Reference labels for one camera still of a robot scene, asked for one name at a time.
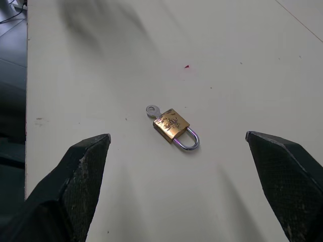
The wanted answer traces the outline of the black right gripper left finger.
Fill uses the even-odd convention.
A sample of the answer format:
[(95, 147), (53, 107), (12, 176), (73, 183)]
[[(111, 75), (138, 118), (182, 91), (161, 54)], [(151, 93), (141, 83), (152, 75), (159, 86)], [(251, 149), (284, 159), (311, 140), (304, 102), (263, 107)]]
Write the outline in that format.
[(0, 230), (0, 242), (85, 242), (110, 143), (101, 134), (71, 146)]

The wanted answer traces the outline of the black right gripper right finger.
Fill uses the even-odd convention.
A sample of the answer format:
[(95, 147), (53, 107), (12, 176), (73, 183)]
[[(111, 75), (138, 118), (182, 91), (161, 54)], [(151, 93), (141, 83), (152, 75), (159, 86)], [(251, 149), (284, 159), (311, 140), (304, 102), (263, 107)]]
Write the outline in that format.
[(245, 139), (289, 242), (323, 242), (323, 166), (301, 145), (281, 137), (248, 131)]

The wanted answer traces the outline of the small silver key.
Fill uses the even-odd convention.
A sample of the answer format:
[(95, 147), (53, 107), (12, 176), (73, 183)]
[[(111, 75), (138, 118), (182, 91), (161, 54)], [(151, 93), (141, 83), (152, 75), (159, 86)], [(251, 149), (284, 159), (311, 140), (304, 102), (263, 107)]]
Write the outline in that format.
[(156, 105), (149, 105), (146, 107), (146, 114), (151, 119), (159, 119), (162, 116), (160, 108)]

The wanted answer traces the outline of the brass padlock with steel shackle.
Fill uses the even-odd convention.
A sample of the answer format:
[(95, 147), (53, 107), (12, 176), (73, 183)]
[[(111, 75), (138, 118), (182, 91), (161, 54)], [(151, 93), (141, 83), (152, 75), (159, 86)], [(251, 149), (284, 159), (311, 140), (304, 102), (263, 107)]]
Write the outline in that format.
[[(196, 150), (200, 145), (200, 138), (190, 128), (190, 124), (182, 118), (174, 109), (168, 109), (159, 119), (153, 121), (153, 127), (169, 142), (174, 143), (185, 151)], [(179, 137), (188, 132), (194, 140), (194, 145), (183, 144)]]

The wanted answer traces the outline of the white furniture leg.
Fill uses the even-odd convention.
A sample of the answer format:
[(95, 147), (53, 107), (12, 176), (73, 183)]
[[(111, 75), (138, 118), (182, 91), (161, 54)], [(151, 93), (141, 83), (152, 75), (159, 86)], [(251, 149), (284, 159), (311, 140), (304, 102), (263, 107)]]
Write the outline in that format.
[(11, 17), (16, 11), (10, 4), (11, 0), (0, 0), (0, 17), (9, 16)]

